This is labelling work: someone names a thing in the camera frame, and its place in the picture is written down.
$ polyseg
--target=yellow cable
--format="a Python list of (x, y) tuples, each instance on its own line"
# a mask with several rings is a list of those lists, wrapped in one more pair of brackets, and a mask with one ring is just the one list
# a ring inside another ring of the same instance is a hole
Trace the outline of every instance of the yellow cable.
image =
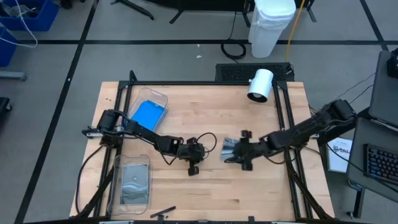
[(290, 42), (292, 41), (294, 30), (296, 29), (297, 22), (299, 21), (299, 18), (300, 18), (300, 15), (301, 15), (301, 11), (303, 10), (304, 2), (305, 2), (305, 0), (301, 1), (301, 5), (300, 5), (300, 9), (298, 10), (297, 18), (294, 21), (293, 29), (292, 29), (292, 31), (290, 32), (290, 35), (289, 35), (289, 41), (287, 42), (287, 46), (286, 46), (286, 58), (285, 58), (286, 62), (287, 62), (287, 59), (289, 58)]

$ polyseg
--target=white cylinder lamp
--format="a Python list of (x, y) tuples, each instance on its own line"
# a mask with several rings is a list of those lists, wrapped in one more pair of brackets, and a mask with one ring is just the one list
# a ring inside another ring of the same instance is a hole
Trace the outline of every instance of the white cylinder lamp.
[(249, 80), (248, 98), (258, 103), (265, 103), (271, 91), (273, 77), (274, 74), (270, 70), (257, 70), (256, 76)]

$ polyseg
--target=clear plastic container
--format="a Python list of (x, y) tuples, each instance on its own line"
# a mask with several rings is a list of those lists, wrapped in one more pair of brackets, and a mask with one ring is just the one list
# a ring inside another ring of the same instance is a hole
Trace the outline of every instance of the clear plastic container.
[(109, 214), (143, 214), (150, 202), (150, 180), (149, 156), (117, 156), (111, 200), (107, 207)]
[(150, 88), (142, 88), (127, 116), (141, 126), (155, 131), (167, 114), (166, 95)]

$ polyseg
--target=black floor line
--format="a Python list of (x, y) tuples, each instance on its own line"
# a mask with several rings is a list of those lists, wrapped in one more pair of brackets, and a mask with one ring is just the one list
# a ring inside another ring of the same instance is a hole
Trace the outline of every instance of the black floor line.
[[(80, 44), (80, 40), (39, 40), (39, 44)], [(248, 40), (238, 40), (250, 44)], [(287, 45), (288, 40), (278, 40)], [(20, 40), (22, 44), (34, 44), (34, 40)], [(84, 40), (87, 45), (172, 45), (172, 44), (234, 44), (235, 40)], [(398, 45), (398, 40), (292, 40), (292, 45)]]
[(378, 28), (378, 26), (377, 26), (377, 24), (376, 24), (376, 21), (375, 21), (374, 18), (373, 18), (373, 15), (372, 15), (372, 13), (371, 13), (371, 10), (369, 9), (368, 4), (366, 3), (365, 0), (359, 0), (359, 1), (361, 2), (361, 5), (362, 5), (362, 7), (363, 7), (363, 10), (365, 11), (366, 17), (368, 18), (368, 20), (369, 20), (369, 22), (370, 22), (370, 24), (371, 24), (371, 26), (372, 26), (373, 32), (374, 32), (374, 34), (376, 35), (377, 40), (381, 42), (381, 43), (380, 43), (381, 48), (382, 48), (383, 50), (388, 50), (387, 45), (384, 43), (383, 36), (382, 36), (381, 33), (380, 33), (380, 30), (379, 30), (379, 28)]
[(29, 209), (30, 201), (32, 200), (32, 196), (33, 196), (33, 193), (35, 191), (35, 188), (36, 188), (36, 185), (37, 185), (37, 181), (39, 180), (40, 173), (42, 171), (45, 158), (47, 157), (47, 153), (48, 153), (49, 148), (50, 148), (51, 140), (53, 138), (55, 129), (57, 128), (57, 124), (58, 124), (58, 121), (59, 121), (59, 118), (60, 118), (60, 115), (61, 115), (63, 104), (64, 104), (65, 99), (67, 97), (70, 84), (71, 84), (71, 82), (73, 80), (73, 75), (75, 74), (75, 70), (76, 70), (76, 67), (77, 67), (78, 62), (79, 62), (79, 58), (80, 58), (80, 55), (81, 55), (81, 50), (83, 49), (83, 46), (84, 46), (84, 40), (87, 38), (87, 34), (88, 34), (89, 29), (90, 29), (91, 22), (93, 21), (93, 18), (94, 18), (94, 13), (96, 11), (96, 6), (97, 6), (97, 4), (94, 4), (94, 3), (92, 5), (90, 13), (88, 15), (85, 27), (83, 29), (83, 33), (81, 34), (81, 37), (80, 37), (80, 40), (79, 40), (79, 44), (78, 44), (78, 47), (77, 47), (76, 52), (75, 52), (75, 56), (73, 57), (72, 64), (70, 65), (70, 68), (69, 68), (69, 71), (68, 71), (68, 75), (67, 75), (67, 77), (65, 79), (65, 83), (63, 84), (62, 91), (61, 91), (60, 97), (58, 99), (57, 106), (55, 107), (55, 111), (54, 111), (54, 114), (52, 116), (49, 129), (47, 130), (47, 134), (45, 135), (45, 139), (44, 139), (42, 148), (40, 150), (39, 157), (37, 158), (36, 165), (34, 167), (32, 175), (30, 177), (28, 186), (27, 186), (25, 194), (24, 194), (24, 198), (22, 199), (22, 203), (21, 203), (21, 205), (19, 207), (19, 210), (18, 210), (18, 213), (17, 213), (17, 217), (16, 217), (14, 223), (18, 223), (18, 224), (23, 223), (24, 219), (25, 219), (25, 216), (26, 216), (26, 213), (27, 213), (27, 211)]

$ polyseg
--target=white cable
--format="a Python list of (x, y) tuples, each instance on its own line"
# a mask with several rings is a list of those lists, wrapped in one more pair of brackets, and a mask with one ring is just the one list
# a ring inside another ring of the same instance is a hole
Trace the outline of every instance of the white cable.
[(20, 5), (19, 5), (19, 3), (18, 3), (18, 0), (15, 0), (15, 2), (17, 3), (17, 6), (18, 6), (19, 16), (21, 17), (21, 22), (23, 23), (25, 29), (26, 29), (26, 30), (30, 33), (30, 35), (33, 37), (33, 39), (35, 39), (35, 45), (34, 45), (34, 46), (31, 46), (31, 45), (26, 45), (26, 44), (18, 44), (18, 43), (14, 43), (14, 42), (11, 42), (11, 41), (9, 41), (9, 40), (3, 39), (3, 38), (1, 38), (1, 37), (0, 37), (0, 40), (5, 41), (5, 42), (10, 43), (10, 44), (18, 45), (18, 46), (36, 48), (36, 47), (37, 47), (37, 44), (39, 44), (39, 43), (38, 43), (36, 37), (33, 35), (32, 31), (30, 31), (30, 29), (28, 28), (28, 26), (26, 25), (26, 23), (25, 23), (25, 21), (24, 21), (24, 17), (22, 16), (23, 13), (22, 13), (22, 11), (21, 11), (21, 7), (20, 7)]

